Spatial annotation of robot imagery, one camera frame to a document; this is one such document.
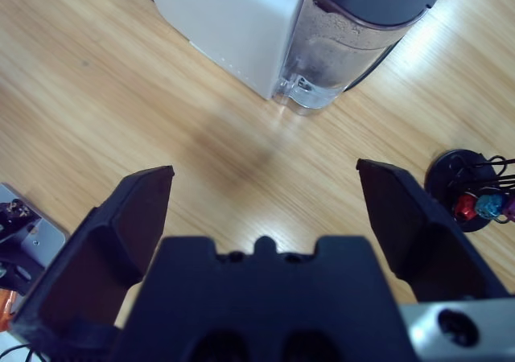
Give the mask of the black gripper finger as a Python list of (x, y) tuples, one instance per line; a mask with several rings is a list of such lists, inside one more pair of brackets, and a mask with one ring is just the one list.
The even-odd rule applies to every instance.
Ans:
[(509, 296), (459, 225), (409, 171), (362, 158), (356, 168), (389, 268), (419, 302)]
[(163, 234), (174, 170), (126, 176), (81, 222), (11, 322), (24, 339), (113, 338), (127, 291)]

